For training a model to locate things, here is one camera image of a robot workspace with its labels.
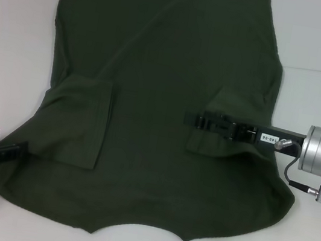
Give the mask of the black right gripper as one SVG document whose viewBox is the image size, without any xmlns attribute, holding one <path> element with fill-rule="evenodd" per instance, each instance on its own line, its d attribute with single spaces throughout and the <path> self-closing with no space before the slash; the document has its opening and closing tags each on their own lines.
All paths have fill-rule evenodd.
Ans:
<svg viewBox="0 0 321 241">
<path fill-rule="evenodd" d="M 215 112 L 186 112 L 183 123 L 195 129 L 217 133 L 229 141 L 254 144 L 263 150 L 269 150 L 297 157 L 298 149 L 304 143 L 305 135 L 275 127 L 251 126 L 237 122 L 231 117 Z"/>
</svg>

